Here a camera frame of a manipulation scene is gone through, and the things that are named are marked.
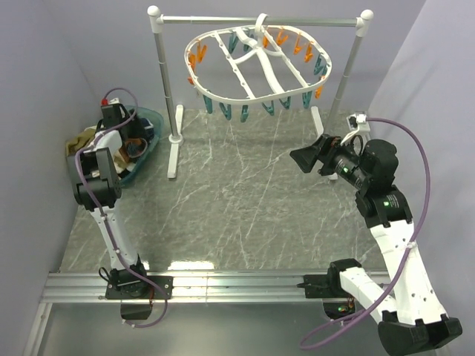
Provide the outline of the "white round clip hanger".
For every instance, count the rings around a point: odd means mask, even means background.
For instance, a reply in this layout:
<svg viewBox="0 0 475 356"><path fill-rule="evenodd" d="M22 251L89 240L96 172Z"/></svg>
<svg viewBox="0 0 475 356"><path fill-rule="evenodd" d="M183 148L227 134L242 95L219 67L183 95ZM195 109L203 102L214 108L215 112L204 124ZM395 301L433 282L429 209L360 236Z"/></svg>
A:
<svg viewBox="0 0 475 356"><path fill-rule="evenodd" d="M240 120L252 105L270 115L280 104L288 110L301 96L305 108L319 98L333 69L332 59L304 30L265 24L211 30L192 39L184 50L188 81L202 97L207 113L218 107L226 119L240 108Z"/></svg>

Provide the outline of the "navy striped underwear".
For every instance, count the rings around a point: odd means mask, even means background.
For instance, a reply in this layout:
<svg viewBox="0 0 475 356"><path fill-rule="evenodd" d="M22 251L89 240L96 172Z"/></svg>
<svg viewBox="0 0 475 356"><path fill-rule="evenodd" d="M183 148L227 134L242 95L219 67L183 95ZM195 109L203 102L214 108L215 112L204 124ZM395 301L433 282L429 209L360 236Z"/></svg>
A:
<svg viewBox="0 0 475 356"><path fill-rule="evenodd" d="M125 141L125 151L132 158L142 156L148 149L148 142L143 138L130 138Z"/></svg>

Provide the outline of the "khaki tan underwear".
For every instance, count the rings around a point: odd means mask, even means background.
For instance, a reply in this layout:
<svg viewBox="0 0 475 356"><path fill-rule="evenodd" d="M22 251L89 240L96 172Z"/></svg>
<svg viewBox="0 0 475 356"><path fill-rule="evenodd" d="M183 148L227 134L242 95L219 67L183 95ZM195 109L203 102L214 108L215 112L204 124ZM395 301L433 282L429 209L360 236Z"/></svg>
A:
<svg viewBox="0 0 475 356"><path fill-rule="evenodd" d="M69 139L65 145L66 156L74 155L78 150L87 146L93 138L93 133L83 132L78 136Z"/></svg>

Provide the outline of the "navy blue bear underwear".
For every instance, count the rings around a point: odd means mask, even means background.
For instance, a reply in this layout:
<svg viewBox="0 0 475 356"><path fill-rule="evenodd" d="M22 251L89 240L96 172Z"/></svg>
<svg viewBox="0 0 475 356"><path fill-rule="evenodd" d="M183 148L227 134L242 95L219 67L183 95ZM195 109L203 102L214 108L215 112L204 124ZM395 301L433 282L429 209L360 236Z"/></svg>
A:
<svg viewBox="0 0 475 356"><path fill-rule="evenodd" d="M144 138L150 142L155 137L153 123L145 117L140 118L140 123L142 124L144 130Z"/></svg>

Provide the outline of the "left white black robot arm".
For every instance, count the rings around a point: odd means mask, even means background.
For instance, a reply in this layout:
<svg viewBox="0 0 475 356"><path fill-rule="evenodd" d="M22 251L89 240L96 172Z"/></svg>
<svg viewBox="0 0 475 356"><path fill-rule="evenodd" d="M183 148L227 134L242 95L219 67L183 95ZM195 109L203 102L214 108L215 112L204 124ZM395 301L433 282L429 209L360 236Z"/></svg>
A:
<svg viewBox="0 0 475 356"><path fill-rule="evenodd" d="M122 172L120 157L133 171L134 163L154 138L153 125L143 125L137 111L120 102L103 100L102 118L66 144L66 160L76 203L93 217L109 255L110 266L99 268L108 295L120 299L170 298L170 282L160 285L148 276L119 214Z"/></svg>

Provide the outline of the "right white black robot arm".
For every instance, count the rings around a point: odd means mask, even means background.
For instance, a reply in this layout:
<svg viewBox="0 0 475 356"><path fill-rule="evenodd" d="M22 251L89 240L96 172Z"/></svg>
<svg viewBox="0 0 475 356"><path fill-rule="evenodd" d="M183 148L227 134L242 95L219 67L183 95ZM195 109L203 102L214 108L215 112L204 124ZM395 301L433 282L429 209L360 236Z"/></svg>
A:
<svg viewBox="0 0 475 356"><path fill-rule="evenodd" d="M304 172L317 162L319 174L338 175L356 189L356 206L375 239L391 283L382 288L354 259L330 263L323 282L311 275L300 284L308 298L328 293L354 298L378 326L389 355L413 355L440 349L462 334L462 325L448 316L430 283L413 239L413 215L404 194L394 185L399 161L396 147L381 139L368 141L357 154L339 136L321 135L290 156Z"/></svg>

